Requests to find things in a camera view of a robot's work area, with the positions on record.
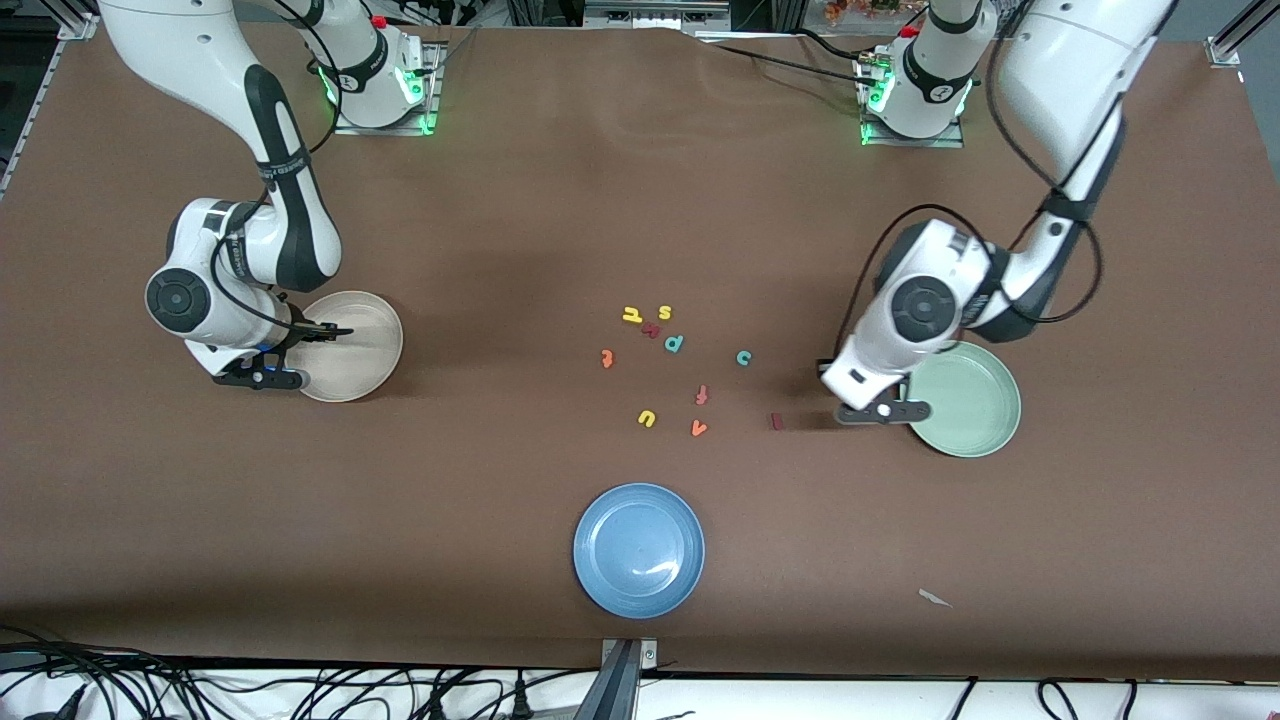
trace white floor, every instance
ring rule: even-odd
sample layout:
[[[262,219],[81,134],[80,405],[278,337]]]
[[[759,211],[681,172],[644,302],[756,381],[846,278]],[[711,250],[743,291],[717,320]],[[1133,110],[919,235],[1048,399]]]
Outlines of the white floor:
[[[526,680],[545,671],[530,671]],[[207,673],[238,687],[255,685],[275,678],[315,678],[315,673],[289,671],[236,671]],[[384,671],[361,676],[361,682],[374,682]],[[0,676],[0,688],[19,678],[17,674]],[[429,683],[433,671],[415,671],[413,678]],[[576,706],[586,694],[594,674],[571,675],[545,683],[529,691],[534,710]],[[509,691],[515,673],[494,671],[475,675],[474,679],[494,678]],[[951,717],[956,700],[965,687],[963,680],[659,680],[646,682],[640,691],[636,720],[663,720],[687,715],[691,720],[773,720],[803,717],[810,720],[946,720]],[[36,712],[54,712],[82,680],[37,676],[23,683],[0,698],[0,720],[22,720]],[[90,684],[81,705],[78,720],[109,720],[101,694]],[[1080,720],[1117,720],[1128,693],[1123,683],[1065,683]],[[278,685],[251,694],[234,696],[209,689],[210,697],[237,720],[288,720],[294,708],[311,689],[307,684]],[[342,688],[315,708],[310,717],[332,717],[334,711],[351,701],[358,688]],[[494,684],[458,687],[444,698],[445,715],[451,720],[467,720],[494,697]],[[408,716],[411,707],[424,702],[426,689],[379,688],[378,697],[389,703],[392,720]],[[1050,693],[1055,712],[1070,720],[1065,707]],[[137,712],[116,698],[119,720],[134,720]],[[165,697],[169,717],[186,719],[177,698]],[[511,711],[509,701],[500,707]],[[1167,684],[1144,683],[1130,715],[1132,720],[1267,720],[1272,712],[1280,714],[1280,688],[1276,685],[1222,685],[1222,684]],[[340,717],[348,720],[385,720],[388,708],[380,703],[364,703]],[[960,717],[975,720],[1046,719],[1036,697],[1033,682],[979,682],[969,697]]]

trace table surface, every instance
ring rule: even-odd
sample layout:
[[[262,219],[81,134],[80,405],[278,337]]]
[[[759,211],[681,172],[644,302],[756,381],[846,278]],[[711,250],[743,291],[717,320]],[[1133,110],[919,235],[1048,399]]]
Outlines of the table surface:
[[[317,137],[292,32],[246,35]],[[689,669],[1274,678],[1280,195],[1197,46],[1157,47],[1125,109],[1102,292],[995,348],[1021,427],[957,460],[833,427],[813,363],[901,210],[1007,243],[1039,201],[980,101],[964,150],[864,147],[841,81],[668,31],[480,31],[435,136],[316,155],[346,249],[324,292],[378,292],[406,332],[381,389],[324,405],[216,387],[147,318],[174,214],[260,186],[105,33],[72,44],[0,204],[0,612],[195,655],[590,665],[650,635]],[[681,351],[627,305],[672,306]],[[646,623],[571,562],[628,482],[684,496],[708,542]]]

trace green plate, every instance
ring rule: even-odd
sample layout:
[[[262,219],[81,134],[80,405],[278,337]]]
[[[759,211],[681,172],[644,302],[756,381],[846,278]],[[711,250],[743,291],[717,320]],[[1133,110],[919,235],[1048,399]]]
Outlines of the green plate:
[[[969,342],[929,356],[911,373],[906,397],[933,409],[928,420],[911,423],[915,434],[956,457],[982,457],[1005,447],[1023,416],[1009,368]]]

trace white plate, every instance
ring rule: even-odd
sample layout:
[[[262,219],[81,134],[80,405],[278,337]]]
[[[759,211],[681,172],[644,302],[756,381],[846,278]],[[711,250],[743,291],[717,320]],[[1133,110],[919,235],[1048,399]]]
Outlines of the white plate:
[[[310,378],[302,393],[321,402],[349,402],[378,389],[399,363],[404,329],[385,300],[348,290],[316,300],[303,313],[312,323],[355,332],[330,342],[300,342],[287,364]]]

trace blue plastic piece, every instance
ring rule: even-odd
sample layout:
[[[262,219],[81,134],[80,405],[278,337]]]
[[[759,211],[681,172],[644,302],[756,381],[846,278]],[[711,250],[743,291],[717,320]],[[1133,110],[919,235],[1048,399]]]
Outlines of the blue plastic piece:
[[[671,612],[698,585],[705,546],[681,497],[650,484],[618,486],[586,509],[573,537],[573,569],[604,610],[631,620]]]

